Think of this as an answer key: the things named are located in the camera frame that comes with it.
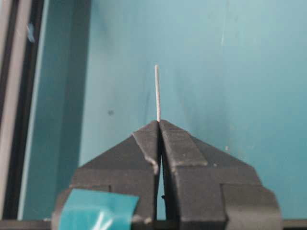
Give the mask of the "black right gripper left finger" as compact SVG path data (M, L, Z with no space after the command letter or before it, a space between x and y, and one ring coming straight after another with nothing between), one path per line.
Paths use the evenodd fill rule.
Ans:
M77 168L69 188L58 197L52 229L59 228L64 203L74 188L138 196L139 201L132 215L132 229L154 229L159 186L158 141L159 124L152 121L123 142Z

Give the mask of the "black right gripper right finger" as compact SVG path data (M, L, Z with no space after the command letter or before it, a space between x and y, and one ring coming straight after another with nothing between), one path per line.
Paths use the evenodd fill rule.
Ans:
M274 193L256 170L168 121L164 144L165 195L181 230L279 230Z

